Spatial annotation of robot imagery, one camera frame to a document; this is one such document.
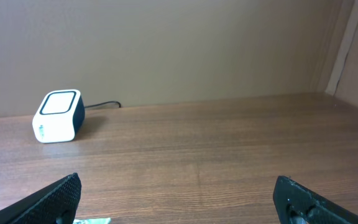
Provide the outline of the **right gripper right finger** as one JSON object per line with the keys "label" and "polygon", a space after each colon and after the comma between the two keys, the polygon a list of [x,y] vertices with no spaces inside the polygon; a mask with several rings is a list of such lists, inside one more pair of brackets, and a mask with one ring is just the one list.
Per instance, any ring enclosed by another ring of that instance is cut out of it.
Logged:
{"label": "right gripper right finger", "polygon": [[280,175],[273,191],[280,223],[358,224],[358,215]]}

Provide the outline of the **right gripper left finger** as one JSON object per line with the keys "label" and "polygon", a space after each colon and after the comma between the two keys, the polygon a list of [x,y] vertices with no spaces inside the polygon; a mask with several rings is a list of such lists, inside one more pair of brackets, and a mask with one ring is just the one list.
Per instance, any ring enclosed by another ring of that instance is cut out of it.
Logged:
{"label": "right gripper left finger", "polygon": [[80,198],[75,172],[0,210],[0,224],[73,224]]}

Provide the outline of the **mint green wipes packet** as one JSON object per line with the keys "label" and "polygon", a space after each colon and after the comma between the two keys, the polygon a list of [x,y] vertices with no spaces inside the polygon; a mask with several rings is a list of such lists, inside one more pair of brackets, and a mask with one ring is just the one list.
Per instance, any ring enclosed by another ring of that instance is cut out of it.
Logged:
{"label": "mint green wipes packet", "polygon": [[73,224],[110,224],[111,218],[91,218],[86,220],[74,219]]}

